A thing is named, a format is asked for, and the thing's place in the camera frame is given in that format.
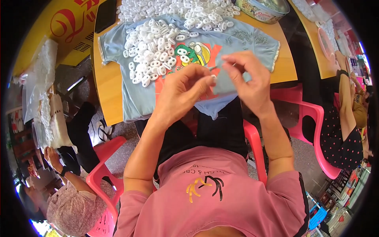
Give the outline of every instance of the pink plastic chair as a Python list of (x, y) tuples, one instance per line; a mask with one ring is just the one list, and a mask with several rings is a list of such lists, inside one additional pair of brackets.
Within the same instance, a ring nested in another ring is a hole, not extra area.
[[(335, 179), (339, 175), (341, 169), (332, 166), (329, 162), (326, 161), (320, 146), (320, 135), (321, 126), (323, 124), (324, 119), (324, 109), (319, 105), (302, 101), (302, 94), (302, 84), (299, 84), (298, 86), (292, 88), (273, 89), (270, 92), (271, 99), (282, 100), (299, 105), (299, 122), (296, 126), (288, 128), (288, 131), (290, 132), (290, 135), (292, 137), (295, 137), (314, 146), (316, 158), (318, 163), (320, 164), (321, 169), (329, 178)], [(304, 137), (302, 132), (302, 121), (303, 117), (306, 115), (311, 116), (316, 122), (316, 130), (315, 136), (313, 138), (313, 144)]]
[[(88, 186), (94, 190), (106, 203), (107, 208), (96, 225), (87, 234), (91, 237), (112, 237), (113, 230), (118, 217), (116, 204), (121, 194), (124, 192), (124, 182), (122, 179), (114, 177), (105, 165), (105, 162), (115, 153), (124, 143), (126, 139), (122, 136), (94, 147), (99, 157), (100, 163), (90, 172), (86, 178)], [(100, 182), (104, 176), (108, 176), (116, 187), (117, 191), (112, 199), (110, 199), (100, 188)]]
[[(197, 120), (191, 120), (187, 124), (191, 132), (196, 135), (197, 131)], [(251, 123), (243, 120), (243, 129), (245, 131), (245, 137), (249, 140), (251, 149), (254, 154), (255, 165), (257, 167), (258, 180), (261, 181), (265, 186), (267, 183), (267, 174), (265, 168), (265, 160), (263, 157), (262, 143), (257, 128)]]

